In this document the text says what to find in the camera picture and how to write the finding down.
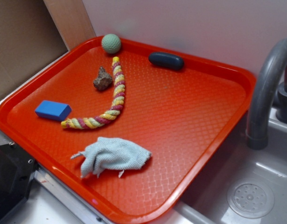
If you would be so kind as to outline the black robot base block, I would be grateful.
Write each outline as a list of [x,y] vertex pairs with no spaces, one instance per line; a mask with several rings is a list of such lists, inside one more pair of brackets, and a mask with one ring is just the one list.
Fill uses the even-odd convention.
[[28,200],[36,165],[19,145],[0,145],[0,224]]

